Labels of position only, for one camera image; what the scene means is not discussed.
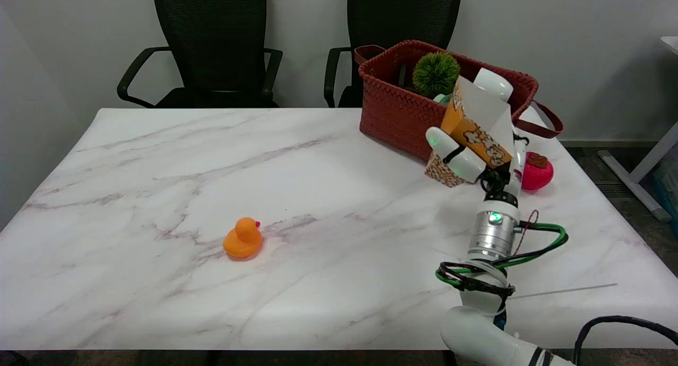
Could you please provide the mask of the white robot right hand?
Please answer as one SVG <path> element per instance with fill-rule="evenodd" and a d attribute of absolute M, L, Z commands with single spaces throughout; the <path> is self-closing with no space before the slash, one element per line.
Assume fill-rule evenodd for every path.
<path fill-rule="evenodd" d="M 472 149 L 460 146 L 438 127 L 430 127 L 426 132 L 426 139 L 433 149 L 426 168 L 429 177 L 448 187 L 462 182 L 479 182 L 487 194 L 496 194 L 499 191 L 514 197 L 520 194 L 527 163 L 528 138 L 514 135 L 515 155 L 511 162 L 494 169 L 489 168 Z"/>

